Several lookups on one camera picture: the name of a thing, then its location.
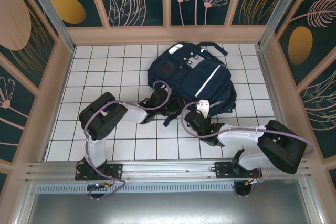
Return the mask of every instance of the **navy blue backpack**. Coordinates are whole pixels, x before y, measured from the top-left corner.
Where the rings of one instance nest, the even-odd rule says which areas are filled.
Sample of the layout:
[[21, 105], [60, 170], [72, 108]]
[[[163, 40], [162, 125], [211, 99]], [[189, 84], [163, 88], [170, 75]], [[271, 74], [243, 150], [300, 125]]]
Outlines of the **navy blue backpack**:
[[[148, 85], [165, 81], [172, 89], [172, 97], [181, 97], [186, 103], [208, 100], [209, 115], [232, 112], [237, 93], [231, 74], [225, 64], [201, 46], [214, 46], [224, 56], [227, 52], [215, 43], [180, 42], [161, 54], [148, 69]], [[163, 125], [177, 118], [181, 112], [169, 116]]]

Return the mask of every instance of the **backpack handle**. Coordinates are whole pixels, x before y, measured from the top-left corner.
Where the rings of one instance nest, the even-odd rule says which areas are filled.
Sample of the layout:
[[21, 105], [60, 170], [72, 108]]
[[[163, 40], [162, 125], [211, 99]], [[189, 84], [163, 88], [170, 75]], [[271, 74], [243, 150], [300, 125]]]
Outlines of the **backpack handle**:
[[221, 52], [224, 56], [228, 55], [228, 52], [225, 51], [220, 45], [218, 45], [217, 43], [213, 43], [213, 42], [201, 42], [197, 44], [200, 47], [215, 47], [219, 52]]

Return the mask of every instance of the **enclosure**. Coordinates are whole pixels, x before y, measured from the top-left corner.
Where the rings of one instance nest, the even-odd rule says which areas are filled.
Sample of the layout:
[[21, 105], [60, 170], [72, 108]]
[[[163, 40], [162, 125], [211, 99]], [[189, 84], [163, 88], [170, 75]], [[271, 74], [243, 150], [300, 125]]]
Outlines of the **enclosure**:
[[[335, 0], [0, 0], [1, 223], [336, 223], [335, 17]], [[79, 113], [105, 92], [150, 97], [147, 69], [180, 41], [228, 52], [204, 47], [237, 91], [212, 122], [276, 119], [315, 152], [238, 198], [211, 167], [241, 146], [209, 146], [180, 118], [120, 121], [106, 157], [126, 186], [90, 201]]]

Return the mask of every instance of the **white tile floor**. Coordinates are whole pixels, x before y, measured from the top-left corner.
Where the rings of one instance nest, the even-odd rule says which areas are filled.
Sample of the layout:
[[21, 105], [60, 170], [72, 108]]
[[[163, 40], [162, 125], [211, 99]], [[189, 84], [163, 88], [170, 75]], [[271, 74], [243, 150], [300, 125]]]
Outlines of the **white tile floor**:
[[[84, 157], [80, 111], [105, 92], [138, 102], [150, 97], [146, 70], [170, 45], [77, 47], [45, 160], [77, 161]], [[252, 44], [223, 44], [228, 56], [207, 50], [227, 64], [237, 91], [233, 113], [213, 118], [233, 126], [265, 125], [274, 119], [258, 57]], [[167, 128], [163, 118], [149, 124], [121, 121], [107, 138], [108, 160], [153, 160], [233, 157], [241, 146], [210, 147], [189, 136], [179, 120]]]

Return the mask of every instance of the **beige circle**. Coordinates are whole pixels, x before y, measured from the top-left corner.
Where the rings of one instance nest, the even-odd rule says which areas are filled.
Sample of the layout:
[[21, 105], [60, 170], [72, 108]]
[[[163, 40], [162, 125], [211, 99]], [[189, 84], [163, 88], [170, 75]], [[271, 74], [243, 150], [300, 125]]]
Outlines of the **beige circle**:
[[289, 59], [296, 65], [303, 63], [309, 56], [313, 45], [313, 35], [304, 26], [297, 27], [291, 34], [288, 43]]
[[84, 7], [78, 0], [51, 0], [61, 19], [71, 24], [85, 20]]
[[31, 21], [24, 0], [0, 0], [0, 45], [21, 50], [29, 41]]

